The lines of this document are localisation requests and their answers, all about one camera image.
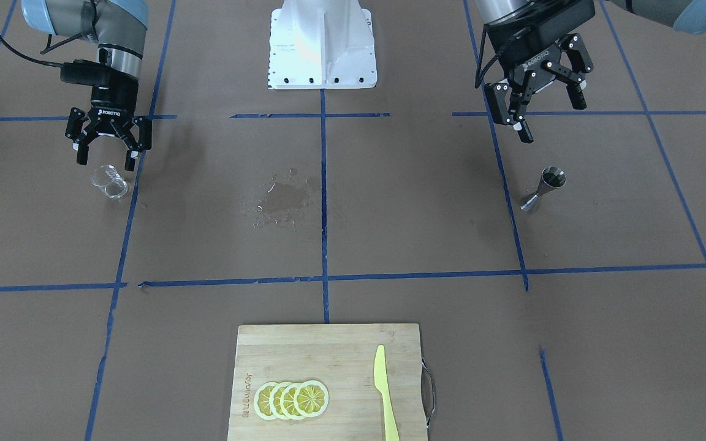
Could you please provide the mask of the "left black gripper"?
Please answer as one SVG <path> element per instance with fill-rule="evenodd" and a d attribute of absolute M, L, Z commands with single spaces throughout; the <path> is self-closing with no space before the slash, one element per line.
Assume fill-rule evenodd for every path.
<path fill-rule="evenodd" d="M 483 39 L 494 50 L 483 72 L 499 64 L 504 76 L 484 86 L 495 124 L 512 126 L 522 143 L 532 143 L 526 110 L 533 93 L 553 81 L 566 84 L 573 109 L 586 109 L 583 90 L 594 65 L 575 31 L 595 14 L 591 1 L 483 2 Z"/>

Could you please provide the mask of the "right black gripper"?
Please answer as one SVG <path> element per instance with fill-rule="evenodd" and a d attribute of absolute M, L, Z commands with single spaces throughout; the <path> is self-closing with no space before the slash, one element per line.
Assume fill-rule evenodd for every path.
<path fill-rule="evenodd" d="M 123 138 L 127 148 L 125 170 L 134 172 L 142 153 L 152 148 L 153 122 L 135 117 L 139 83 L 128 73 L 100 62 L 76 59 L 61 66 L 61 81 L 90 86 L 90 108 L 71 108 L 65 136 L 72 140 L 76 162 L 87 165 L 90 143 L 101 135 Z"/>

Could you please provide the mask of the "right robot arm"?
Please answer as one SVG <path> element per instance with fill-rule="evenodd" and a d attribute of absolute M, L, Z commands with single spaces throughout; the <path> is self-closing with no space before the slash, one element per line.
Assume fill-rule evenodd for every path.
<path fill-rule="evenodd" d="M 73 108 L 67 119 L 65 135 L 78 164 L 86 165 L 93 140 L 108 136 L 126 145 L 125 170 L 134 171 L 140 154 L 151 149 L 152 122 L 135 114 L 148 6 L 143 1 L 23 1 L 21 10 L 37 31 L 96 46 L 93 61 L 59 64 L 64 83 L 91 88 L 89 110 Z"/>

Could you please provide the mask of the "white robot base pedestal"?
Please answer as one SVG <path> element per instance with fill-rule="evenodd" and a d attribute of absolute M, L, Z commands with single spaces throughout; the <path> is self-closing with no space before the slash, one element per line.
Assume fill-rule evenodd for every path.
<path fill-rule="evenodd" d="M 285 1 L 270 25 L 269 89 L 376 87 L 373 17 L 360 2 Z"/>

